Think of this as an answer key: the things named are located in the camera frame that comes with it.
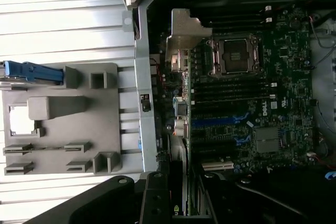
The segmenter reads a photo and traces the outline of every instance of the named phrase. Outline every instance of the cpu socket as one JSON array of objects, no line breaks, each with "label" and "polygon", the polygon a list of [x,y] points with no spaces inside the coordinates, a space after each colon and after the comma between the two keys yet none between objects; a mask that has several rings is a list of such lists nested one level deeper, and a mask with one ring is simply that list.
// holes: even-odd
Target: cpu socket
[{"label": "cpu socket", "polygon": [[255,35],[216,38],[209,42],[213,48],[213,70],[215,77],[228,74],[258,73],[258,37]]}]

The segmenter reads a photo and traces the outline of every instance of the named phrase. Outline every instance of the green circuit board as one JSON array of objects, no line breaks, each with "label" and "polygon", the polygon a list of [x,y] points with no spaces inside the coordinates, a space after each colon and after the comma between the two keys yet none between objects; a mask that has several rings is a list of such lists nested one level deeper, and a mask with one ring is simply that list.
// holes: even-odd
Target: green circuit board
[{"label": "green circuit board", "polygon": [[[306,153],[313,148],[314,125],[307,16],[296,8],[278,15],[274,29],[251,33],[258,39],[256,72],[213,77],[209,74],[213,48],[208,40],[192,50],[193,152],[229,158],[235,173],[309,163]],[[240,42],[233,42],[224,44],[231,50],[232,69],[244,66],[244,55],[237,49]]]}]

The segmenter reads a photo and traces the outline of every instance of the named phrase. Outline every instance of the motherboard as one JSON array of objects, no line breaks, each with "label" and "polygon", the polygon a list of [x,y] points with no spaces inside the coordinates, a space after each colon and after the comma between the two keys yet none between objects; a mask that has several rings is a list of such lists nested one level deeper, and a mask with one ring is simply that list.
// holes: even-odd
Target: motherboard
[{"label": "motherboard", "polygon": [[214,34],[190,51],[189,149],[234,173],[310,162],[308,14],[294,8],[273,22],[273,29]]}]

